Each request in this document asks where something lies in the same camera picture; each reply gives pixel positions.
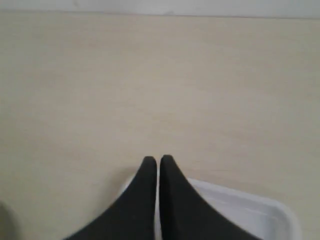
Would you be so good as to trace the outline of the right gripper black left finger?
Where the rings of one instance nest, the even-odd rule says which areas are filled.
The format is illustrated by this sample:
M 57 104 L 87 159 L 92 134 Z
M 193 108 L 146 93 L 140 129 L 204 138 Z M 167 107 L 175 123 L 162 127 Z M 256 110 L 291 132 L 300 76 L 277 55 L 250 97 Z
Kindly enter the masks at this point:
M 157 162 L 144 157 L 125 191 L 68 240 L 154 240 Z

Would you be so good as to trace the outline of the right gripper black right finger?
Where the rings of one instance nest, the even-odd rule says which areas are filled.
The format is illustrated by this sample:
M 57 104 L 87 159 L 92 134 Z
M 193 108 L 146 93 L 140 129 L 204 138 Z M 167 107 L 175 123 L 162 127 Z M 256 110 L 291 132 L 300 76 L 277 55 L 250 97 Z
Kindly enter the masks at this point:
M 160 161 L 159 215 L 164 240 L 254 240 L 256 237 L 211 207 L 171 155 Z

